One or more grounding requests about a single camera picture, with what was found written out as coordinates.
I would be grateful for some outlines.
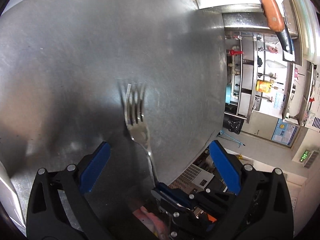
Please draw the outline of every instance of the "knife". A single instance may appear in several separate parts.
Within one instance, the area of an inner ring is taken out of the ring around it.
[[[283,50],[283,60],[294,62],[295,56],[293,42],[276,0],[261,0],[261,5],[267,18],[268,27],[278,36]]]

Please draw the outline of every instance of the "metal fork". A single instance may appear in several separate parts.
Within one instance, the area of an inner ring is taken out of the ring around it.
[[[128,84],[124,104],[124,118],[131,139],[139,144],[147,153],[148,166],[154,187],[158,184],[158,176],[150,146],[150,133],[143,115],[144,87],[132,89]]]

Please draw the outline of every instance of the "yellow bottle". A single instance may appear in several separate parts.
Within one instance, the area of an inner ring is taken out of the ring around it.
[[[270,80],[270,82],[263,81],[263,80],[257,80],[256,90],[258,92],[262,92],[262,93],[270,93],[271,86],[273,83],[274,83],[273,80]]]

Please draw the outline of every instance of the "red valve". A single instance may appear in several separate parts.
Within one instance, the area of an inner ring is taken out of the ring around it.
[[[237,55],[243,54],[243,52],[241,50],[235,51],[234,49],[227,50],[227,52],[230,56],[237,56]]]

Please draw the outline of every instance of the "wooden handle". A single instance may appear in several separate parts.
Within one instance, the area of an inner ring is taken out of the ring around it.
[[[284,21],[276,0],[261,0],[261,3],[267,18],[268,27],[275,32],[283,31]]]

